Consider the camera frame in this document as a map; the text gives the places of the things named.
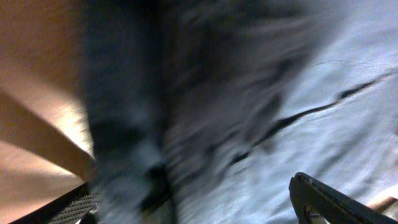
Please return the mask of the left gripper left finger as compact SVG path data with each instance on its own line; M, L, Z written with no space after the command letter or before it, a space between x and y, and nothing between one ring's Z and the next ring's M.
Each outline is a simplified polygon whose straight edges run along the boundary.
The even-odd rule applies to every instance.
M97 208L96 194L83 184L11 224L76 223Z

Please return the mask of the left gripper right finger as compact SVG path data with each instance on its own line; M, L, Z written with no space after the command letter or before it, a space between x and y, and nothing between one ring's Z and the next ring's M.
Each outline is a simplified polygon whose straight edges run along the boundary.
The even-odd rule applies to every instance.
M303 172L291 178L289 194L299 224L397 224L396 220Z

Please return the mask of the blue denim shorts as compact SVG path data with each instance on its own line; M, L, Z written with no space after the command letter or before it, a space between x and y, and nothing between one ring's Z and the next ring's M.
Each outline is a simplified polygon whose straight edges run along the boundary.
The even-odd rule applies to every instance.
M99 223L295 223L396 193L396 1L85 1Z

